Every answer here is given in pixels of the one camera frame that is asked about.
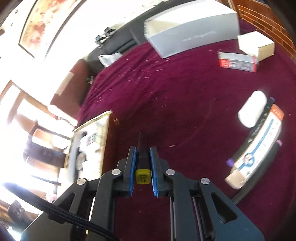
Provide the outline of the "black marker yellow-green cap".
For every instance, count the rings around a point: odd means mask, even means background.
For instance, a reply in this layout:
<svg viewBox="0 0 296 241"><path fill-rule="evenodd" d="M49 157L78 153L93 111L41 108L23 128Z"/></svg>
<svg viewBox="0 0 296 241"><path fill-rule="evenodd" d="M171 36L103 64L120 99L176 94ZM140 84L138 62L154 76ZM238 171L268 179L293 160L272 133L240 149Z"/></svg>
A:
<svg viewBox="0 0 296 241"><path fill-rule="evenodd" d="M149 146L144 132L140 132L138 137L135 179L138 185L147 185L151 183Z"/></svg>

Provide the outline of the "gold-rimmed white storage box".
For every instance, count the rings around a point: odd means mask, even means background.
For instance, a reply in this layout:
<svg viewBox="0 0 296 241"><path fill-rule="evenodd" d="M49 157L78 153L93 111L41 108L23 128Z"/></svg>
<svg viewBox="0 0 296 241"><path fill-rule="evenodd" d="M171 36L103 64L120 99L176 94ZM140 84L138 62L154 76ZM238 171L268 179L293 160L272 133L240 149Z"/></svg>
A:
<svg viewBox="0 0 296 241"><path fill-rule="evenodd" d="M106 111L73 131L66 155L66 185L78 178L92 181L114 169L117 150L118 121Z"/></svg>

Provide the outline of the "black marker purple cap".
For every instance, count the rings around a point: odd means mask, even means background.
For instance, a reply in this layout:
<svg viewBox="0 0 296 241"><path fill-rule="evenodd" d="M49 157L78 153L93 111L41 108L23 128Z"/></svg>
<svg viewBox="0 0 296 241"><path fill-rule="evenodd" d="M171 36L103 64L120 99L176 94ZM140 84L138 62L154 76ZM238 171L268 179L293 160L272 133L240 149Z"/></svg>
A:
<svg viewBox="0 0 296 241"><path fill-rule="evenodd" d="M234 167L234 163L236 160L239 159L239 157L247 150L247 148L250 146L251 142L254 140L260 129L262 128L268 113L271 110L271 106L274 104L275 99L273 97L270 97L263 109L263 112L261 113L258 121L256 122L255 126L251 128L246 140L243 142L243 144L240 146L238 151L232 156L232 158L228 159L226 161L226 164L232 168Z"/></svg>

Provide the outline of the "white blue long box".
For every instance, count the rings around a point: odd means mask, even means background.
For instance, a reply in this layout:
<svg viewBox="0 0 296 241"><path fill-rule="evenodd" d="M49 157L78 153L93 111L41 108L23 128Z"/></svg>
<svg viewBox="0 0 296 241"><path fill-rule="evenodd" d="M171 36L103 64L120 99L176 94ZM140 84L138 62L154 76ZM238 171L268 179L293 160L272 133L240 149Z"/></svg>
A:
<svg viewBox="0 0 296 241"><path fill-rule="evenodd" d="M225 178L231 188L236 190L242 188L263 163L280 135L284 115L276 104L271 106L262 128Z"/></svg>

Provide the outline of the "maroon bed cover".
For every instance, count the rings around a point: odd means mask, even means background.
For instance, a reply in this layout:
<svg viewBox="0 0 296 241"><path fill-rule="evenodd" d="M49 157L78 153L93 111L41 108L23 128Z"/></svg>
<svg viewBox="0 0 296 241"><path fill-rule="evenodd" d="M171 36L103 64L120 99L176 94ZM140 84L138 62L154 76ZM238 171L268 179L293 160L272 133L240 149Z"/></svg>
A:
<svg viewBox="0 0 296 241"><path fill-rule="evenodd" d="M166 59L149 43L137 46L97 75L78 122L111 110L119 120L116 160L125 158L145 132L171 168L191 179L207 177L232 197L226 161L249 132L237 113L255 90L273 97L285 114L282 146L238 205L271 240L295 209L295 63L276 47L255 73L225 69L219 66L220 51L237 52L236 40Z"/></svg>

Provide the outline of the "white plastic bottle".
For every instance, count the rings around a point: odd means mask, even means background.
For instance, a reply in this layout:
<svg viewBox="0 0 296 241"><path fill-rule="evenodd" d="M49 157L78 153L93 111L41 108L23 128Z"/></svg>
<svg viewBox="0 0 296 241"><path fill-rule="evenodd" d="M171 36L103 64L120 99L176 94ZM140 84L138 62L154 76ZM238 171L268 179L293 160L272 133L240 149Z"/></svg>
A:
<svg viewBox="0 0 296 241"><path fill-rule="evenodd" d="M256 125L267 104L266 95L260 91L254 91L238 112L238 119L247 128Z"/></svg>

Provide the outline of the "white plastic bag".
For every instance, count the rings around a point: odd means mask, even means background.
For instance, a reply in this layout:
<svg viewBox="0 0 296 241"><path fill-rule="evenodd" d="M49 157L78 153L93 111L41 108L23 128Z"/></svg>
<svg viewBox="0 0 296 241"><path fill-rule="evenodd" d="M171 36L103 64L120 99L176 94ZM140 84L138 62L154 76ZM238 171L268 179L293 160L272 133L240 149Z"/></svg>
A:
<svg viewBox="0 0 296 241"><path fill-rule="evenodd" d="M117 61L121 57L122 57L121 53L114 53L111 55L107 55L107 54L99 55L98 59L101 62L101 64L105 68L107 68L107 67L111 66L115 61Z"/></svg>

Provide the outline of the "red and grey small box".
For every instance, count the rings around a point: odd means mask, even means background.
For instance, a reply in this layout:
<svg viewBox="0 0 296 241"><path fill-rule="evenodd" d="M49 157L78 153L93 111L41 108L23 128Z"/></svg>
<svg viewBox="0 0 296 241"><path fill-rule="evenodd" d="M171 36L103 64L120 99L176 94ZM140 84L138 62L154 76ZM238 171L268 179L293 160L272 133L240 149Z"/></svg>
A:
<svg viewBox="0 0 296 241"><path fill-rule="evenodd" d="M255 73L258 61L254 56L236 53L218 52L219 66L222 68L243 70Z"/></svg>

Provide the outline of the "black leather sofa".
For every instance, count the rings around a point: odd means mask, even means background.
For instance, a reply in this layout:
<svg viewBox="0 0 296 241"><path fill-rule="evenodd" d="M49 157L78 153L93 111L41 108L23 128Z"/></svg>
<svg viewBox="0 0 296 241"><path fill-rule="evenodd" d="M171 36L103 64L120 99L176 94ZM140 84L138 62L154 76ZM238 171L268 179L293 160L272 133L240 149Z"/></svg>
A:
<svg viewBox="0 0 296 241"><path fill-rule="evenodd" d="M109 39L103 42L102 47L95 48L86 57L85 61L88 65L90 75L95 76L104 68L98 56L117 52L123 54L131 48L147 42L144 37L145 20L167 9L185 3L187 3L186 0L163 1L120 27Z"/></svg>

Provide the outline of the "small white cardboard box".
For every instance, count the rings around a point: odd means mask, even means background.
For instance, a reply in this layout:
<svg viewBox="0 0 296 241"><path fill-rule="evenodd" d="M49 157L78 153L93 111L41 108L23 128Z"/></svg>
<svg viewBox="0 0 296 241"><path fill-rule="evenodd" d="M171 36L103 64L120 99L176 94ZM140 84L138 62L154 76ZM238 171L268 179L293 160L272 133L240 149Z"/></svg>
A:
<svg viewBox="0 0 296 241"><path fill-rule="evenodd" d="M275 43L260 32L253 31L237 36L238 46L245 54L258 62L274 55Z"/></svg>

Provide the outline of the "large grey shoe box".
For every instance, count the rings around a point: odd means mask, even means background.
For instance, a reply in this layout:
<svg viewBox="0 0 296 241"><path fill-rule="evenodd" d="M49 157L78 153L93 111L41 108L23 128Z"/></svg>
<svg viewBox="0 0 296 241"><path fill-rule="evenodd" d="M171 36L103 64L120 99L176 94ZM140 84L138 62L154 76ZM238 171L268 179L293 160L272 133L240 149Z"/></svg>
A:
<svg viewBox="0 0 296 241"><path fill-rule="evenodd" d="M239 34L236 11L218 1L191 1L144 22L144 37L161 58L233 40Z"/></svg>

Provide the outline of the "framed horses painting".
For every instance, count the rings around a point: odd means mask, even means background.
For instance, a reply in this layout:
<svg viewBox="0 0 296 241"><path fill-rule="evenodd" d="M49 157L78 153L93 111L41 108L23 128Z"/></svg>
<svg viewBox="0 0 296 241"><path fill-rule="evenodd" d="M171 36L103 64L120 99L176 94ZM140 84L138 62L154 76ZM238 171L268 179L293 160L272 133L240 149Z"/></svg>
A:
<svg viewBox="0 0 296 241"><path fill-rule="evenodd" d="M35 1L22 29L18 45L33 58L47 56L53 42L85 1Z"/></svg>

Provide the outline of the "wooden brick-pattern sideboard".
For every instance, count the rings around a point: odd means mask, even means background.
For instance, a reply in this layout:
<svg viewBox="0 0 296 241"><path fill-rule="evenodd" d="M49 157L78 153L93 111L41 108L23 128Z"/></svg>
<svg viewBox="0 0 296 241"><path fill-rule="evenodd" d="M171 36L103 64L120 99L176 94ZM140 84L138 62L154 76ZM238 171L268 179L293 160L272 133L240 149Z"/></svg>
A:
<svg viewBox="0 0 296 241"><path fill-rule="evenodd" d="M279 18L267 4L260 1L219 2L232 8L241 20L252 24L257 30L270 37L281 46L291 60L295 61L295 45Z"/></svg>

